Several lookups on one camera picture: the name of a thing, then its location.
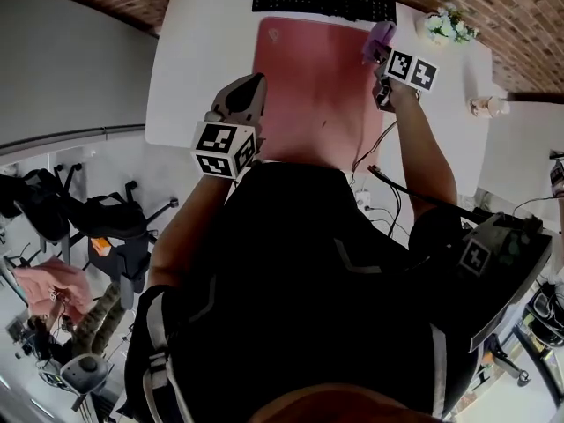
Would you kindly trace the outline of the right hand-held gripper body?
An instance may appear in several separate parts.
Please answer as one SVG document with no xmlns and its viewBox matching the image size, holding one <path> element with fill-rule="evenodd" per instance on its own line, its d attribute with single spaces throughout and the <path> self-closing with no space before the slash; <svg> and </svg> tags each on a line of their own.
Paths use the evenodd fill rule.
<svg viewBox="0 0 564 423">
<path fill-rule="evenodd" d="M 368 46 L 365 48 L 365 62 L 375 65 L 373 95 L 381 111 L 394 111 L 390 101 L 390 81 L 396 80 L 421 93 L 430 93 L 439 68 L 420 56 L 405 53 L 390 46 Z"/>
</svg>

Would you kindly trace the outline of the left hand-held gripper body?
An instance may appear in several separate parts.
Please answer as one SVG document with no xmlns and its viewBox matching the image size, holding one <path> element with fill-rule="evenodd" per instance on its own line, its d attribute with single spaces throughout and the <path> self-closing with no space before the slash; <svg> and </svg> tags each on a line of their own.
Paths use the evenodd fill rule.
<svg viewBox="0 0 564 423">
<path fill-rule="evenodd" d="M 256 112 L 233 112 L 216 105 L 197 123 L 191 154 L 204 175 L 237 179 L 260 152 L 263 140 L 260 120 L 264 105 Z"/>
</svg>

